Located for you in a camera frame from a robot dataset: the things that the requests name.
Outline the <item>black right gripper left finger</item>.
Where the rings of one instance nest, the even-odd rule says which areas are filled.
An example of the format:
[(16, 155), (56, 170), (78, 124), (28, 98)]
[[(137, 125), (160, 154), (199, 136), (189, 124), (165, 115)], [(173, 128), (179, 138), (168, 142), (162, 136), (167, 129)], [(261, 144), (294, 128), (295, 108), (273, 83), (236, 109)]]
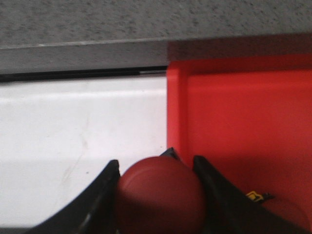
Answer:
[(115, 234), (115, 189), (119, 162), (109, 161), (96, 179), (73, 201), (27, 234)]

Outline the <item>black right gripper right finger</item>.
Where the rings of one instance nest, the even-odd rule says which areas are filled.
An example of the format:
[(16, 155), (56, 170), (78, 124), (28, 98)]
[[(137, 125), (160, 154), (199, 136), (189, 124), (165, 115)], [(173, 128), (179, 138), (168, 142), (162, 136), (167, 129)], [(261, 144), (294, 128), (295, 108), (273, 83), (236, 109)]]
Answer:
[(306, 234), (307, 230), (251, 201), (205, 157), (195, 156), (207, 201), (205, 234)]

